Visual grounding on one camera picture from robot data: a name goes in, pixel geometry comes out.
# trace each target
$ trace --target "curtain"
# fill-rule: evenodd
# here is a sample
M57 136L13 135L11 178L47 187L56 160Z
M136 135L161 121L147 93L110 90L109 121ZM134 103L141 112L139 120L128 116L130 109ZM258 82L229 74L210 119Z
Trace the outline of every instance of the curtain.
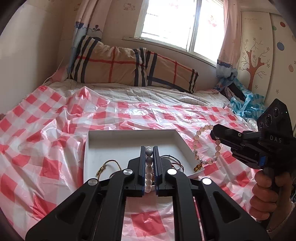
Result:
M83 0L76 16L68 74L76 57L77 47L84 35L101 41L112 0Z
M238 0L224 0L224 41L217 61L217 77L233 77L240 56L242 17Z

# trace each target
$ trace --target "window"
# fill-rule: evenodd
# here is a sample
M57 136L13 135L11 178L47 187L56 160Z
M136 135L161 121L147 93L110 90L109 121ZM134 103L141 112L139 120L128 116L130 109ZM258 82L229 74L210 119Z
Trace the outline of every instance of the window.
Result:
M147 13L137 37L217 62L224 38L223 0L144 0L144 4Z

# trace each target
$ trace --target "tree decal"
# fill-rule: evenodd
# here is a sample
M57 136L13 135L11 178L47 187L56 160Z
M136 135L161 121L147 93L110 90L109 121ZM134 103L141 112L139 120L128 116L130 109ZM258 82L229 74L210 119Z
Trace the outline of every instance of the tree decal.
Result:
M239 70L246 70L246 71L248 71L250 73L250 82L249 82L249 86L248 86L249 91L252 91L252 85L253 85L255 75L258 75L261 79L263 78L262 77L263 75L266 75L265 71L257 72L257 70L261 66L263 66L263 65L265 65L265 64L267 64L269 62L269 59L267 60L267 62L262 62L261 59L262 59L262 57L266 57L265 54L270 50L267 47L266 49L264 49L263 53L260 54L258 58L256 58L255 54L252 55L252 51L257 50L258 49L257 47L259 45L263 45L263 44L261 43L262 41L260 41L258 43L256 38L253 38L253 40L254 40L255 43L254 43L254 45L252 46L252 48L249 51L247 51L247 47L246 47L249 40L246 39L246 41L244 42L245 52L243 52L243 55L242 55L244 60L241 61L241 63L243 64L243 67L239 67Z

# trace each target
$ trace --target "beige checkered pillow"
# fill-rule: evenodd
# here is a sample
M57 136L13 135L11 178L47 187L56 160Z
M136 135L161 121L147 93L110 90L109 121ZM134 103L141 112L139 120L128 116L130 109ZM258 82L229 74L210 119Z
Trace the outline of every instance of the beige checkered pillow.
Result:
M120 83L147 86L145 48L110 47L84 36L70 78L81 83Z
M147 51L145 68L148 86L173 88L187 93L197 91L197 71L175 60Z

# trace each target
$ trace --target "human hand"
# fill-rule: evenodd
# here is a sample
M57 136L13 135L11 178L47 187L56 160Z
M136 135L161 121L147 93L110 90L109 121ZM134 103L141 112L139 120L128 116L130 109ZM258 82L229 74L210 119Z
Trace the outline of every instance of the human hand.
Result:
M272 184L271 179L259 171L255 175L257 184L253 187L254 196L250 200L250 215L258 220L266 220L269 213L273 212L269 228L278 227L289 215L292 203L290 201L292 180L290 174L285 172L275 177L275 183L281 187L280 196L269 189Z

